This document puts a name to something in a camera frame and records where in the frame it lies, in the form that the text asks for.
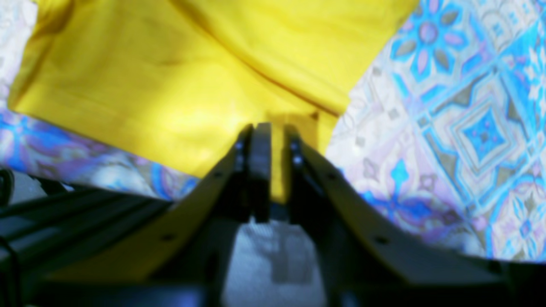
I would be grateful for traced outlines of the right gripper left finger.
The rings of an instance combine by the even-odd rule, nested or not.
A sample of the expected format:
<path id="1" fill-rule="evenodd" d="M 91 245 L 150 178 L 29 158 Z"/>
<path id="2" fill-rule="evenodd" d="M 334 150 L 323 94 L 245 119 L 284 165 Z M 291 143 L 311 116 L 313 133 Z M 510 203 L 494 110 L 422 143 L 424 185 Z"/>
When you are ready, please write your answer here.
<path id="1" fill-rule="evenodd" d="M 105 251 L 62 268 L 49 281 L 124 284 L 146 280 L 214 217 L 269 219 L 271 124 L 243 128 L 228 153 L 174 209 Z"/>

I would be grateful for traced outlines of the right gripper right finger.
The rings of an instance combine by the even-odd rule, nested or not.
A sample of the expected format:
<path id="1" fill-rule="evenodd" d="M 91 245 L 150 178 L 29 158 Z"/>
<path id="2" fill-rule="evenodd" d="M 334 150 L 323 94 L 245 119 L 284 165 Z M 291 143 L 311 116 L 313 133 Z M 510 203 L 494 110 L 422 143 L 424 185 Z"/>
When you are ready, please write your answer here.
<path id="1" fill-rule="evenodd" d="M 289 220 L 315 243 L 328 284 L 364 284 L 367 278 L 395 278 L 408 286 L 505 284 L 488 269 L 400 231 L 292 125 L 285 127 L 285 188 Z"/>

